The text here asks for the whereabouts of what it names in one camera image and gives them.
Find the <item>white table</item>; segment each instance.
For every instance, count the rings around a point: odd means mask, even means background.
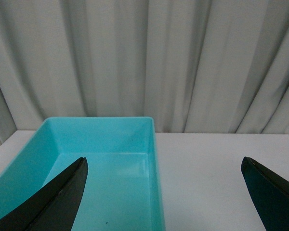
[[[34,131],[0,147],[0,173]],[[167,231],[265,231],[240,171],[250,156],[289,180],[289,135],[157,133]]]

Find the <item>plastic tray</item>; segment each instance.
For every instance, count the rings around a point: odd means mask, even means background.
[[[153,120],[45,120],[0,176],[0,218],[79,157],[89,172],[74,231],[163,231]]]

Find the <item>tray bottom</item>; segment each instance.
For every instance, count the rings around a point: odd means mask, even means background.
[[[61,153],[44,185],[81,156],[89,172],[72,230],[152,230],[147,154]]]

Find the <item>white tabletop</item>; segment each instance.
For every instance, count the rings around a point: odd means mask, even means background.
[[[0,147],[0,173],[34,131]],[[289,135],[157,133],[167,231],[265,231],[240,166],[250,156],[289,180]]]

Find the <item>turquoise plastic tray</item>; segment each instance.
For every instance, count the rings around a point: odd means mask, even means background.
[[[0,218],[81,156],[89,172],[72,230],[165,230],[149,117],[45,120],[0,176]]]

